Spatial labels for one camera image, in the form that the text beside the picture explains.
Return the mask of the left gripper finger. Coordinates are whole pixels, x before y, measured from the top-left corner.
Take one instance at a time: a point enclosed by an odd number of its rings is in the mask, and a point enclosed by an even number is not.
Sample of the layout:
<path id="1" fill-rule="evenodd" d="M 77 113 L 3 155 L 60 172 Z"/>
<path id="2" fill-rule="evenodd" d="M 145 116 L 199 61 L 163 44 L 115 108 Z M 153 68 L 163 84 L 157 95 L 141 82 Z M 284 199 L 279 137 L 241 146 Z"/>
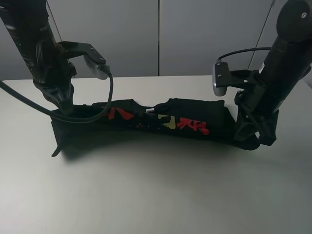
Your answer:
<path id="1" fill-rule="evenodd" d="M 68 116 L 73 112 L 73 102 L 70 98 L 61 99 L 58 101 L 58 108 L 64 115 Z"/>

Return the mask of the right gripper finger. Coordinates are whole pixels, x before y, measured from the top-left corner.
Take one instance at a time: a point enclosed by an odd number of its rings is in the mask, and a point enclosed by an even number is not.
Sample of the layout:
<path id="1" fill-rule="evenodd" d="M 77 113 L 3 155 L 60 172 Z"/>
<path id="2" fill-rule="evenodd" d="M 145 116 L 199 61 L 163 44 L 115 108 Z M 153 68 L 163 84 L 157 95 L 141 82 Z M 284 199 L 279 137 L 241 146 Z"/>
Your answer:
<path id="1" fill-rule="evenodd" d="M 279 111 L 277 110 L 275 113 L 269 116 L 261 116 L 259 119 L 260 126 L 260 136 L 259 142 L 262 145 L 272 146 L 272 144 L 276 141 L 276 127 L 278 120 Z"/>
<path id="2" fill-rule="evenodd" d="M 234 140 L 246 141 L 249 137 L 255 135 L 256 132 L 257 128 L 246 114 L 237 115 Z"/>

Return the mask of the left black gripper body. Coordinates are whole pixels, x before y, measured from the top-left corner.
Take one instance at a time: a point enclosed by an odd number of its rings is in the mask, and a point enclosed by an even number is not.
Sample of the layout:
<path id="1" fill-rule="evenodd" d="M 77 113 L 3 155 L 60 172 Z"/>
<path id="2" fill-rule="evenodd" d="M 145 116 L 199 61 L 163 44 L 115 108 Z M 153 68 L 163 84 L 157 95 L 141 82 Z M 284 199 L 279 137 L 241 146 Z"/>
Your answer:
<path id="1" fill-rule="evenodd" d="M 34 76 L 34 85 L 44 98 L 57 107 L 73 107 L 74 87 L 71 78 L 76 73 L 47 73 L 43 76 Z"/>

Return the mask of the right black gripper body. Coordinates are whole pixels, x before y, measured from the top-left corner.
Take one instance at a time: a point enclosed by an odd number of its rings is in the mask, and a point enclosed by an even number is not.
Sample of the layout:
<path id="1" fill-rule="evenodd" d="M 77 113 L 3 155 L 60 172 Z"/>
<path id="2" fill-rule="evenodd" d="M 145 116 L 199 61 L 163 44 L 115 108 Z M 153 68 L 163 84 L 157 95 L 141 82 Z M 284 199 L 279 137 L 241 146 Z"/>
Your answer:
<path id="1" fill-rule="evenodd" d="M 279 108 L 279 84 L 241 82 L 235 88 L 234 102 L 238 107 L 238 127 L 275 127 Z"/>

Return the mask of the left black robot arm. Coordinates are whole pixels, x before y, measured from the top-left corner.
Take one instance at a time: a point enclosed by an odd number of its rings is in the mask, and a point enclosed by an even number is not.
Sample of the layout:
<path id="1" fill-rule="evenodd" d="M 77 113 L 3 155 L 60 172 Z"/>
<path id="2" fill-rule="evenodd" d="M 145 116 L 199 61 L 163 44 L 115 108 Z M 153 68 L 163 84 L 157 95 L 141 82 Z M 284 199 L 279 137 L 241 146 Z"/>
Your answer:
<path id="1" fill-rule="evenodd" d="M 54 39 L 46 1 L 2 0 L 0 18 L 31 72 L 34 85 L 64 115 L 71 114 L 71 78 L 76 70 L 65 57 L 65 49 Z"/>

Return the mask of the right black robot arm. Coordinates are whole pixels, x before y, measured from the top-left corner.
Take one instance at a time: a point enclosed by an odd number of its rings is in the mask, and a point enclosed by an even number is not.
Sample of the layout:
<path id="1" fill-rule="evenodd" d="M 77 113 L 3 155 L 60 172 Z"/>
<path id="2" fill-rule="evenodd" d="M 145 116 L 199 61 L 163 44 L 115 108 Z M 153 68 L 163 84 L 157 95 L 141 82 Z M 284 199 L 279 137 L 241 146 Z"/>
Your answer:
<path id="1" fill-rule="evenodd" d="M 233 71 L 248 83 L 235 96 L 238 106 L 235 140 L 245 141 L 256 132 L 259 142 L 276 141 L 279 107 L 312 63 L 312 2 L 289 0 L 277 19 L 277 38 L 259 71 Z"/>

